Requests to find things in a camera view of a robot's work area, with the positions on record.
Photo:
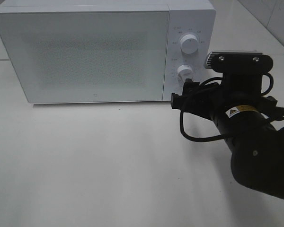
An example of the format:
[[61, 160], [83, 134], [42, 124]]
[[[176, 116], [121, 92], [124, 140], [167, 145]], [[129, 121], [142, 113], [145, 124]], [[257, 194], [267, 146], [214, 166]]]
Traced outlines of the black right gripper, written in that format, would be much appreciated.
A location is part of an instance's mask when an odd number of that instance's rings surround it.
[[261, 95], [261, 84], [247, 85], [226, 82], [199, 83], [186, 79], [182, 95], [171, 94], [171, 108], [213, 120], [215, 112], [221, 110], [230, 113], [230, 108], [247, 106], [248, 111], [269, 112], [276, 107], [277, 100], [271, 96]]

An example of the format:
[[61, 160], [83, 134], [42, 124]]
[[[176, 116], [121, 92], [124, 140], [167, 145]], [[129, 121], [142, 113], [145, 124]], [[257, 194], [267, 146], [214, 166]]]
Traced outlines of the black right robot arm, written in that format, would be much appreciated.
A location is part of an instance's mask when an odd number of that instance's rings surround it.
[[172, 94], [171, 106], [181, 115], [190, 113], [214, 123], [219, 135], [193, 142], [224, 140], [231, 151], [231, 172], [241, 185], [284, 199], [284, 108], [259, 90], [235, 90], [222, 82], [187, 80], [181, 95]]

